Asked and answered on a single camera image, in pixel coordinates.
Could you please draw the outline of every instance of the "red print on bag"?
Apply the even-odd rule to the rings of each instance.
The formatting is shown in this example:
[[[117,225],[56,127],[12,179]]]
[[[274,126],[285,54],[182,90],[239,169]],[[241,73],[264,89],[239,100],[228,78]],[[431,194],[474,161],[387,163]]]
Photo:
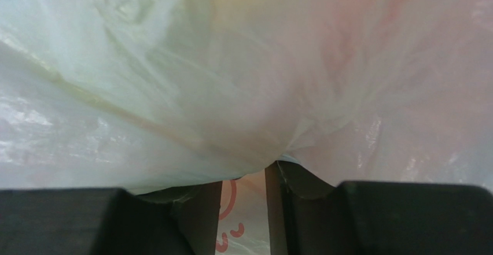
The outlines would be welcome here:
[[[236,195],[237,195],[236,181],[231,180],[230,183],[231,183],[231,197],[229,198],[229,203],[227,204],[226,209],[219,214],[219,221],[225,219],[231,213],[234,204],[236,202]],[[245,226],[241,222],[238,223],[237,231],[235,230],[230,231],[231,236],[233,236],[234,238],[239,238],[243,236],[244,233],[245,233]],[[221,238],[222,238],[222,243],[216,241],[216,251],[219,253],[224,253],[227,251],[229,240],[225,232],[221,234]]]

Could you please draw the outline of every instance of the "white plastic bag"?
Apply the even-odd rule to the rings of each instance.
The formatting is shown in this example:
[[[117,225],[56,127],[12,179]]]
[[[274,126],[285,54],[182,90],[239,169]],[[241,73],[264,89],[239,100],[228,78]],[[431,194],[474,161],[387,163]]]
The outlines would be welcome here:
[[[270,254],[266,180],[263,171],[224,181],[216,254]]]
[[[0,111],[0,186],[144,192],[286,151],[331,183],[493,187],[492,3],[0,0],[0,41],[23,57],[0,72],[14,108]]]

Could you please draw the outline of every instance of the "black plastic surface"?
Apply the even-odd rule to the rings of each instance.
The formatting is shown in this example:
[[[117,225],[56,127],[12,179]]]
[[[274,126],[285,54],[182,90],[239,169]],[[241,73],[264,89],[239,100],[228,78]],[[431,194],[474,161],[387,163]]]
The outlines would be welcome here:
[[[272,255],[493,254],[493,197],[484,189],[345,182],[319,198],[304,198],[298,194],[313,187],[310,179],[304,176],[307,186],[300,189],[302,183],[293,177],[308,171],[292,164],[286,171],[286,166],[274,164],[266,172],[269,221],[275,231],[271,241],[287,246],[273,246]],[[279,190],[273,188],[276,179]],[[279,211],[281,226],[279,217],[271,219],[271,212]]]
[[[190,242],[213,255],[220,185],[168,205],[121,189],[0,191],[0,254],[195,254]]]

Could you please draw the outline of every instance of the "plastic bag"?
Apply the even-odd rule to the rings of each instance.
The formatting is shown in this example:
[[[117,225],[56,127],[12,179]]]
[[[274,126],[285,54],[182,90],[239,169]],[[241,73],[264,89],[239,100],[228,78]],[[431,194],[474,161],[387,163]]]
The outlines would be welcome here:
[[[0,41],[37,65],[2,68],[2,108],[30,93],[0,112],[0,186],[149,191],[284,152],[331,183],[492,186],[492,2],[0,0]],[[32,123],[41,107],[66,138]],[[90,140],[80,119],[108,130]]]
[[[223,182],[216,254],[270,254],[263,171]]]

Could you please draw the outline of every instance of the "wrinkled plastic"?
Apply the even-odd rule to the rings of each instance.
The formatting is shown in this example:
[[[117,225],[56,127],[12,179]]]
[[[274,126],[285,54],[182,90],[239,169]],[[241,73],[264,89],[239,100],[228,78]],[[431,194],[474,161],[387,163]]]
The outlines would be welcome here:
[[[492,3],[0,0],[0,186],[147,191],[287,153],[330,183],[493,188]]]

